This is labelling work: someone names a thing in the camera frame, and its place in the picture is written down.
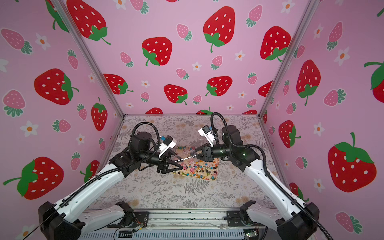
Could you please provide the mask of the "clear candy jar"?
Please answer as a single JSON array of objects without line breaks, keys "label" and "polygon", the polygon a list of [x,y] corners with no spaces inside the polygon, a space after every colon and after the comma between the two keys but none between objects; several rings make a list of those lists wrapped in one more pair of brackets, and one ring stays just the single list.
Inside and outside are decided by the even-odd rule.
[{"label": "clear candy jar", "polygon": [[181,166],[181,163],[183,163],[185,159],[182,158],[180,155],[178,155],[177,153],[175,152],[170,152],[169,153],[169,158],[168,158],[168,162],[173,165],[173,166],[177,166],[177,167],[180,167]]}]

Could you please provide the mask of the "red lollipop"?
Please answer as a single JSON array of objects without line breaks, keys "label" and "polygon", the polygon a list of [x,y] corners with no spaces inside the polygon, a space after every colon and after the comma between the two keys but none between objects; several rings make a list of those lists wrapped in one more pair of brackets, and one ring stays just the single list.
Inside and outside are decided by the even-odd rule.
[{"label": "red lollipop", "polygon": [[182,163],[189,159],[195,158],[195,155],[188,155],[188,156],[178,156],[178,158],[175,159],[176,163]]}]

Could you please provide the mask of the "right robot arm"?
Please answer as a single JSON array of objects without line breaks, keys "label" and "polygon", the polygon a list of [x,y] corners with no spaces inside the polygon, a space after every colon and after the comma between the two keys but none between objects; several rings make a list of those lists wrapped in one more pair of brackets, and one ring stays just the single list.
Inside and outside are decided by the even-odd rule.
[{"label": "right robot arm", "polygon": [[313,203],[307,204],[284,186],[267,168],[265,152],[258,146],[244,145],[235,126],[222,128],[223,143],[210,127],[199,129],[208,144],[195,149],[191,156],[204,162],[224,158],[257,183],[277,208],[277,212],[264,208],[255,201],[240,207],[233,218],[245,226],[261,224],[276,231],[283,240],[308,240],[318,230],[316,221],[320,211]]}]

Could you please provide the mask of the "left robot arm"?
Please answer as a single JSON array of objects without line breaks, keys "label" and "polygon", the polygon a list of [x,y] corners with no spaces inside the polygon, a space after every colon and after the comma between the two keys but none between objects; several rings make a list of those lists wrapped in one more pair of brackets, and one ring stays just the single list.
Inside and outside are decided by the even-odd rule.
[{"label": "left robot arm", "polygon": [[129,145],[94,177],[72,194],[52,204],[46,202],[39,207],[40,230],[48,240],[77,240],[81,236],[104,227],[142,227],[132,207],[126,202],[118,202],[108,209],[85,214],[88,208],[109,188],[125,179],[142,163],[157,167],[157,172],[168,174],[183,167],[172,160],[177,141],[171,136],[154,142],[151,134],[139,132],[133,135]]}]

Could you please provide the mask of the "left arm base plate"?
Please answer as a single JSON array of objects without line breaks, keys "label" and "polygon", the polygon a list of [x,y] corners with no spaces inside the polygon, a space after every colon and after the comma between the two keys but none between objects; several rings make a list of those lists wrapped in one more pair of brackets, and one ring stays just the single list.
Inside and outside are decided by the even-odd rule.
[{"label": "left arm base plate", "polygon": [[109,224],[108,228],[146,228],[150,212],[135,211],[128,203],[118,202],[118,210],[123,211],[123,215],[115,222]]}]

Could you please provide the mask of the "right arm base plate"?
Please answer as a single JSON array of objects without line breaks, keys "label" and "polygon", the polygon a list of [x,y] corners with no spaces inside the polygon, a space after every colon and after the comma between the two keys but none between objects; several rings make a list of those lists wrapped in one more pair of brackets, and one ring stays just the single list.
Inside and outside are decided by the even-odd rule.
[{"label": "right arm base plate", "polygon": [[229,227],[264,227],[265,225],[261,223],[253,222],[247,214],[249,207],[256,203],[256,201],[250,200],[243,204],[238,210],[227,211],[224,220],[227,221]]}]

